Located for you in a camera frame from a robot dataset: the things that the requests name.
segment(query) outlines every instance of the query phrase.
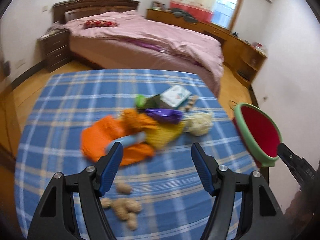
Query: blue plaid blanket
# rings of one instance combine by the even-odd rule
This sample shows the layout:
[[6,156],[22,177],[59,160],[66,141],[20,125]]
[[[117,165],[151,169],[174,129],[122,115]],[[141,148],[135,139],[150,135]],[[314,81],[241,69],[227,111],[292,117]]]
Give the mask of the blue plaid blanket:
[[[193,112],[209,112],[210,132],[181,135],[151,160],[120,168],[115,180],[132,185],[130,197],[140,201],[138,229],[130,231],[111,210],[105,210],[117,239],[194,239],[201,237],[214,202],[203,189],[190,148],[199,142],[219,164],[249,174],[256,169],[239,135],[217,99],[195,74],[161,70],[92,70],[53,76],[43,88],[24,128],[15,171],[15,201],[26,236],[32,216],[57,171],[79,173],[92,164],[80,147],[81,131],[102,117],[117,116],[134,106],[136,94],[150,97],[180,84],[199,96]],[[106,193],[122,197],[114,185]],[[79,195],[74,195],[81,237],[89,239]],[[241,205],[236,194],[228,239],[235,237]]]

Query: plastic bowl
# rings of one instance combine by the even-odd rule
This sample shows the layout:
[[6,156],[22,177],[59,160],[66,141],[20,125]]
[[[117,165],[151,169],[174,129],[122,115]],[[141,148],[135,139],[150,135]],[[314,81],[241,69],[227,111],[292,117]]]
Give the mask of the plastic bowl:
[[277,147],[282,143],[276,124],[259,108],[246,103],[237,105],[234,114],[233,122],[250,154],[261,167],[275,166]]

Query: pink comforter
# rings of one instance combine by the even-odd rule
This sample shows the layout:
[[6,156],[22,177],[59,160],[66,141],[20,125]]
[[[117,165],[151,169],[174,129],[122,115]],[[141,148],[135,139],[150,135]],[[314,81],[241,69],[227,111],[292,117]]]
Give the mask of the pink comforter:
[[[87,20],[115,21],[118,27],[84,28]],[[157,45],[166,52],[190,57],[211,71],[217,82],[223,74],[223,56],[220,43],[207,35],[173,25],[148,21],[135,11],[106,12],[100,15],[69,21],[66,25],[72,35],[99,39],[136,39]]]

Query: wall socket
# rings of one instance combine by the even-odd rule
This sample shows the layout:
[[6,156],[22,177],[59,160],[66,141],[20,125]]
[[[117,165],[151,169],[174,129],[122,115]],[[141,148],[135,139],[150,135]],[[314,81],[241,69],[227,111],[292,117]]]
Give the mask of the wall socket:
[[25,59],[21,59],[16,63],[16,69],[20,68],[22,65],[26,63]]

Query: green bowl rim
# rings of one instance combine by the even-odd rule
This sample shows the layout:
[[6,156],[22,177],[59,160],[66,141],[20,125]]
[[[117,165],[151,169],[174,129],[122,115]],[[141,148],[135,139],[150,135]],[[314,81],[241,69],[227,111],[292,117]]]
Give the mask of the green bowl rim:
[[234,109],[234,115],[235,115],[235,119],[236,119],[236,123],[237,123],[237,126],[239,128],[239,130],[241,131],[242,133],[242,137],[244,138],[244,141],[245,143],[247,144],[248,148],[250,147],[247,143],[247,140],[250,140],[250,144],[251,146],[257,148],[258,152],[259,152],[259,155],[262,156],[265,160],[264,161],[261,161],[261,160],[257,160],[259,162],[261,162],[262,166],[264,166],[264,162],[267,162],[267,163],[270,163],[270,162],[275,162],[276,160],[279,159],[279,156],[276,156],[276,157],[270,157],[268,156],[267,154],[264,153],[264,151],[261,149],[261,147],[259,146],[259,144],[256,142],[256,140],[254,139],[254,137],[252,136],[252,134],[250,133],[250,130],[247,126],[247,124],[245,123],[244,121],[244,117],[242,115],[242,112],[241,112],[241,107],[242,106],[247,106],[247,107],[250,107],[256,111],[258,111],[260,114],[263,114],[266,118],[268,118],[268,120],[272,123],[272,125],[276,128],[276,131],[278,133],[278,136],[279,136],[279,139],[280,139],[280,142],[282,142],[282,136],[281,136],[281,133],[277,127],[277,125],[273,122],[273,120],[263,111],[261,111],[259,108],[253,106],[253,105],[250,105],[248,103],[239,103],[235,109]]

